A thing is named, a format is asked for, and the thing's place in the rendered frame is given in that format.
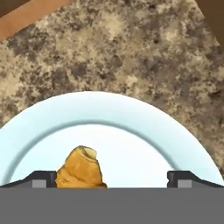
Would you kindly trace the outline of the white round plate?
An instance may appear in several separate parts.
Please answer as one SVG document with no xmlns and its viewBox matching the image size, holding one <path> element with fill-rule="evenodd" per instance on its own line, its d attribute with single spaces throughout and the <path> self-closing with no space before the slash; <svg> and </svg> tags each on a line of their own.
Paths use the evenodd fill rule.
<svg viewBox="0 0 224 224">
<path fill-rule="evenodd" d="M 58 170 L 78 145 L 96 151 L 110 187 L 164 187 L 169 170 L 224 182 L 200 142 L 163 111 L 121 94 L 78 92 L 38 102 L 0 128 L 0 185 Z"/>
</svg>

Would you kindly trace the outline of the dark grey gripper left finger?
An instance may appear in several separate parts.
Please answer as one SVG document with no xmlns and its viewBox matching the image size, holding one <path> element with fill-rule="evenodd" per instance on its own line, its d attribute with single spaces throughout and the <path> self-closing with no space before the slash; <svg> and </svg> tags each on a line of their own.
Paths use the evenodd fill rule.
<svg viewBox="0 0 224 224">
<path fill-rule="evenodd" d="M 56 188 L 56 171 L 34 171 L 24 179 L 1 185 L 1 188 Z"/>
</svg>

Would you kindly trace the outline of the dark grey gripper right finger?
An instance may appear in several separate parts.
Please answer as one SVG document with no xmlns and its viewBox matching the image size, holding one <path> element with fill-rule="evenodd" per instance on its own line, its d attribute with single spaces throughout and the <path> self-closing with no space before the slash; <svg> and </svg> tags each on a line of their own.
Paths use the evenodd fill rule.
<svg viewBox="0 0 224 224">
<path fill-rule="evenodd" d="M 200 179 L 190 171 L 168 171 L 167 179 L 168 188 L 223 188 L 223 185 Z"/>
</svg>

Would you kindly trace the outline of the brown wooden cutting board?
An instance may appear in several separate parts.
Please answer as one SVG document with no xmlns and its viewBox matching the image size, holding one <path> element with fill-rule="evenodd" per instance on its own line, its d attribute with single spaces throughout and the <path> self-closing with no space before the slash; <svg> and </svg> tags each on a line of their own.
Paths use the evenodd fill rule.
<svg viewBox="0 0 224 224">
<path fill-rule="evenodd" d="M 58 8 L 75 0 L 29 0 L 0 18 L 0 40 L 19 32 Z"/>
</svg>

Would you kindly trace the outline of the golden brown croissant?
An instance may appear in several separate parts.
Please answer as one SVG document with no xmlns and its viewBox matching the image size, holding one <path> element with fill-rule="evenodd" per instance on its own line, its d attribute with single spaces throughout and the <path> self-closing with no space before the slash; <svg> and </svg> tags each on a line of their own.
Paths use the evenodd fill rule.
<svg viewBox="0 0 224 224">
<path fill-rule="evenodd" d="M 96 151 L 86 146 L 73 149 L 57 170 L 56 184 L 58 188 L 106 188 Z"/>
</svg>

